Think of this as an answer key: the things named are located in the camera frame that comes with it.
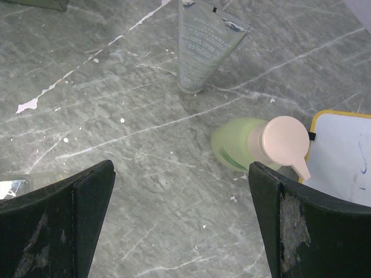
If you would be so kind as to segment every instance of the table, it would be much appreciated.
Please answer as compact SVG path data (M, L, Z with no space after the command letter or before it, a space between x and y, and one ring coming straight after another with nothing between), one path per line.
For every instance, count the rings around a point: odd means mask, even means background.
M253 28L196 96L176 87L175 0L0 2L0 173L115 165L90 278L269 277L246 175L212 132L371 113L371 36L342 2L208 2Z

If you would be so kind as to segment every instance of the marble countertop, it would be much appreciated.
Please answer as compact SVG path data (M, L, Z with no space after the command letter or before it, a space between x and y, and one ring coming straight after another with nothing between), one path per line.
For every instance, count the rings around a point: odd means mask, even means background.
M176 87L176 0L0 2L0 173L115 165L90 278L269 277L246 176L211 133L371 113L371 36L341 1L207 2L252 30L197 96Z

